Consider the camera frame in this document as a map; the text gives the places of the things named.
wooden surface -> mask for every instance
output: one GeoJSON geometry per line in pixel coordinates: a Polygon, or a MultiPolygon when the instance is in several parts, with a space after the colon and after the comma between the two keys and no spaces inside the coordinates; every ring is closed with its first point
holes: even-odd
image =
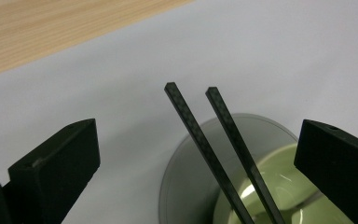
{"type": "Polygon", "coordinates": [[[191,0],[0,0],[0,72],[191,0]]]}

chopsticks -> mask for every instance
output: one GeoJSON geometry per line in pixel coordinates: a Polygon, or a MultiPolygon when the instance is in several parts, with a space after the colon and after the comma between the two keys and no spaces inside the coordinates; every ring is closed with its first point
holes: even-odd
{"type": "Polygon", "coordinates": [[[249,176],[249,179],[254,185],[255,191],[257,192],[261,203],[264,205],[264,208],[266,208],[269,218],[274,223],[284,223],[281,213],[272,199],[263,177],[260,172],[258,172],[255,161],[243,141],[240,131],[238,130],[234,119],[231,117],[219,90],[216,87],[211,87],[207,90],[206,95],[213,107],[214,112],[219,118],[220,123],[225,129],[226,135],[228,136],[231,145],[234,147],[246,174],[249,176]]]}
{"type": "Polygon", "coordinates": [[[199,124],[194,118],[193,114],[188,108],[188,105],[185,99],[182,96],[182,93],[179,92],[176,84],[171,82],[165,86],[165,91],[169,96],[173,106],[179,114],[179,117],[182,119],[182,122],[187,127],[188,132],[196,143],[197,147],[202,154],[202,157],[205,159],[209,168],[211,169],[214,177],[220,185],[220,188],[225,193],[229,203],[234,208],[235,213],[240,219],[241,223],[250,223],[253,224],[251,216],[243,205],[240,196],[229,180],[225,170],[223,169],[222,164],[217,159],[214,154],[211,145],[205,137],[205,134],[201,130],[199,124]]]}
{"type": "MultiPolygon", "coordinates": [[[[225,193],[229,203],[233,207],[241,223],[254,223],[176,84],[174,82],[167,83],[165,86],[165,91],[167,92],[167,95],[169,96],[177,113],[179,114],[179,117],[185,124],[188,132],[190,133],[191,137],[199,148],[200,153],[213,172],[213,175],[216,178],[220,188],[225,193]]],[[[224,103],[218,89],[216,87],[210,88],[206,92],[206,95],[210,100],[217,117],[222,123],[231,144],[234,146],[242,166],[251,179],[262,204],[268,212],[270,219],[273,223],[284,223],[281,213],[273,201],[269,190],[267,189],[267,186],[261,177],[261,174],[258,172],[255,162],[253,161],[246,144],[241,138],[241,134],[238,131],[233,118],[229,114],[226,104],[224,103]]]]}

light green bowl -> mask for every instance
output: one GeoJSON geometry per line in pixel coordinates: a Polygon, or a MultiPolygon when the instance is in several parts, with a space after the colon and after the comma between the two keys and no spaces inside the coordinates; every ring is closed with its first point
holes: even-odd
{"type": "MultiPolygon", "coordinates": [[[[293,165],[296,155],[296,144],[278,148],[269,153],[257,168],[280,210],[290,209],[305,201],[317,188],[293,165]]],[[[242,168],[230,177],[237,189],[243,204],[253,217],[265,211],[255,189],[246,178],[242,168]]],[[[221,192],[213,213],[213,224],[241,224],[231,209],[226,196],[221,192]]],[[[300,209],[292,216],[292,223],[352,223],[325,196],[314,203],[300,209]]]]}

white table surface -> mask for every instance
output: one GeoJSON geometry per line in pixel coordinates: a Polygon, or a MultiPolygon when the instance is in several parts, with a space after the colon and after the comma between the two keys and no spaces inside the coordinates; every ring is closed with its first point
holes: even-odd
{"type": "Polygon", "coordinates": [[[358,137],[358,1],[197,1],[0,74],[0,183],[63,126],[96,118],[102,164],[63,223],[158,223],[158,193],[217,86],[234,113],[303,119],[358,137]]]}

